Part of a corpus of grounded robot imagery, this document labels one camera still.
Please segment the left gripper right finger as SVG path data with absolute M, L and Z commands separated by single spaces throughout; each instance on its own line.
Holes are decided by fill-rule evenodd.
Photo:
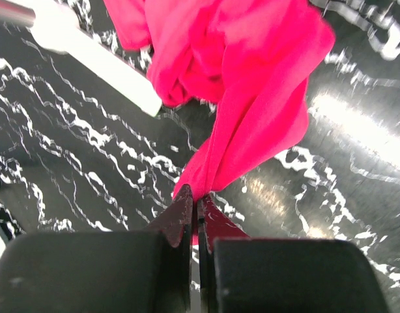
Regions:
M 388 312 L 374 271 L 336 239 L 254 238 L 197 203 L 203 312 Z

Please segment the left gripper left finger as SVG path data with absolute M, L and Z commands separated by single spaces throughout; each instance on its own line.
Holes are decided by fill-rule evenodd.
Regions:
M 30 233 L 0 258 L 0 312 L 187 312 L 193 195 L 142 230 Z

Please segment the pink red t shirt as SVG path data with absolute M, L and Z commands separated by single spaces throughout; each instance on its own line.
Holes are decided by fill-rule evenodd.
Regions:
M 106 1 L 121 46 L 152 46 L 147 71 L 163 103 L 217 106 L 210 137 L 175 190 L 220 191 L 296 145 L 309 119 L 310 74 L 335 35 L 307 1 Z

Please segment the metal clothes rack stand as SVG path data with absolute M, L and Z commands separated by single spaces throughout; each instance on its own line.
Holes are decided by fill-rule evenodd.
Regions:
M 162 100 L 138 70 L 81 30 L 76 13 L 56 1 L 0 1 L 0 21 L 28 27 L 44 49 L 69 54 L 149 116 Z

